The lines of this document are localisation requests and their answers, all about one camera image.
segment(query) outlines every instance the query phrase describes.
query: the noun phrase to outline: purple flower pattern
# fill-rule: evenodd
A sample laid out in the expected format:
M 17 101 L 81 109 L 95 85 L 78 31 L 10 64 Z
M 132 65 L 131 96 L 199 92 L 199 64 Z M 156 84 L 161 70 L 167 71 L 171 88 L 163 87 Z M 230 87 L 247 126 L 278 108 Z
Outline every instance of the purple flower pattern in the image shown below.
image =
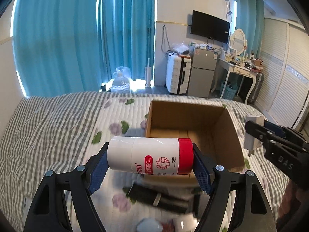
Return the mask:
M 113 207 L 119 208 L 120 212 L 127 212 L 131 209 L 131 203 L 125 194 L 115 194 L 112 198 Z
M 147 120 L 143 120 L 143 121 L 141 122 L 141 128 L 142 128 L 142 129 L 146 129 L 146 125 L 147 125 Z
M 122 127 L 119 123 L 112 123 L 109 125 L 109 130 L 115 136 L 119 136 L 122 133 Z
M 119 102 L 120 102 L 120 103 L 125 103 L 125 102 L 127 102 L 127 101 L 128 101 L 128 99 L 126 99 L 126 98 L 120 98 L 120 99 L 119 99 Z
M 111 101 L 107 101 L 103 108 L 106 109 L 106 108 L 109 107 L 111 104 L 112 104 Z

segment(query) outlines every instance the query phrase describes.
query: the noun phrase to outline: white bottle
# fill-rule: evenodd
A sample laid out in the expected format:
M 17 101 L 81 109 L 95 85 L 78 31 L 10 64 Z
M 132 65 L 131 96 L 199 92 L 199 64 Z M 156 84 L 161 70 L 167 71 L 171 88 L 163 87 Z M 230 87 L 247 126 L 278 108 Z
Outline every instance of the white bottle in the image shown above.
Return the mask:
M 189 138 L 113 137 L 107 148 L 111 169 L 143 174 L 190 174 L 193 144 Z

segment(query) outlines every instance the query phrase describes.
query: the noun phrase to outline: suitcase handle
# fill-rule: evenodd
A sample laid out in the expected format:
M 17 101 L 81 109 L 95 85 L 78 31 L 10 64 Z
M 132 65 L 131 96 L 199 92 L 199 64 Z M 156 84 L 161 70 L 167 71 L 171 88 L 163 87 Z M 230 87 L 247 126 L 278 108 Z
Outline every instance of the suitcase handle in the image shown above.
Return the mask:
M 182 80 L 181 80 L 181 84 L 182 85 L 183 85 L 183 82 L 184 82 L 184 75 L 185 75 L 185 73 L 186 73 L 185 71 L 182 72 Z

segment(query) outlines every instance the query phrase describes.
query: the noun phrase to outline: green leaf pattern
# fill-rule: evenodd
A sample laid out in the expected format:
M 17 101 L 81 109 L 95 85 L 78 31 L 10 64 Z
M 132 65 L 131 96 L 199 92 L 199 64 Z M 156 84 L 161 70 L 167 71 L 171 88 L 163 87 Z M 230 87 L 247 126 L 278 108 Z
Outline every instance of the green leaf pattern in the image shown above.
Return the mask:
M 101 141 L 101 137 L 102 137 L 102 132 L 97 132 L 97 134 L 93 137 L 92 139 L 92 144 L 98 144 Z
M 126 121 L 124 121 L 124 120 L 121 121 L 120 123 L 121 123 L 122 133 L 125 134 L 125 133 L 128 131 L 130 125 L 129 125 L 128 122 L 126 122 Z
M 125 105 L 133 104 L 133 103 L 134 103 L 134 99 L 128 99 L 127 102 L 125 102 Z
M 251 169 L 250 168 L 250 164 L 249 164 L 249 161 L 245 158 L 245 166 L 246 166 L 246 168 L 249 170 L 249 169 Z

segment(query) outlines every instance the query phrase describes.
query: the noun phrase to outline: wardrobe door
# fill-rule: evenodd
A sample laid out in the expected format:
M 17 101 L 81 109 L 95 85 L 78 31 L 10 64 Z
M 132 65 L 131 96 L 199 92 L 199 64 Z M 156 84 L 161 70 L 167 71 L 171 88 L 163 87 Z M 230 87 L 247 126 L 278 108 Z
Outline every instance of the wardrobe door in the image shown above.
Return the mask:
M 289 25 L 289 43 L 282 80 L 269 114 L 280 124 L 292 127 L 305 104 L 309 90 L 309 37 Z
M 270 109 L 280 81 L 286 50 L 287 27 L 286 22 L 265 18 L 260 53 L 265 77 L 256 99 L 256 105 L 263 111 Z

